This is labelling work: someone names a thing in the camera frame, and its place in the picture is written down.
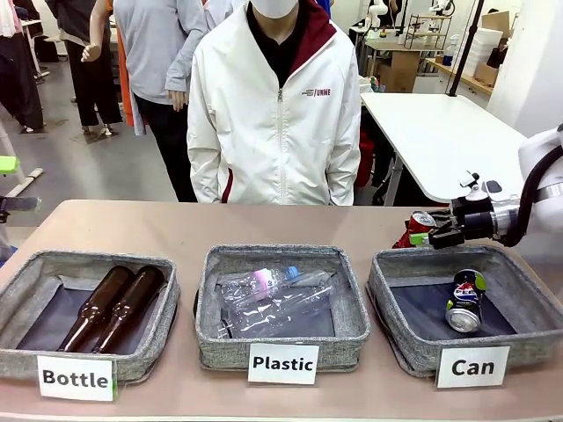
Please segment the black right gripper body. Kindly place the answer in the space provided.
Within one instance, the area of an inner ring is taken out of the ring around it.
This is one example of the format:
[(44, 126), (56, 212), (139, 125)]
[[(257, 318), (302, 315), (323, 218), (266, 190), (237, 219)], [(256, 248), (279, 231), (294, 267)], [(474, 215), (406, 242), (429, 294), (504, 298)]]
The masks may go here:
[(453, 235), (456, 241), (477, 240), (494, 236), (493, 205), (489, 198), (467, 200), (459, 197), (451, 202), (454, 217)]

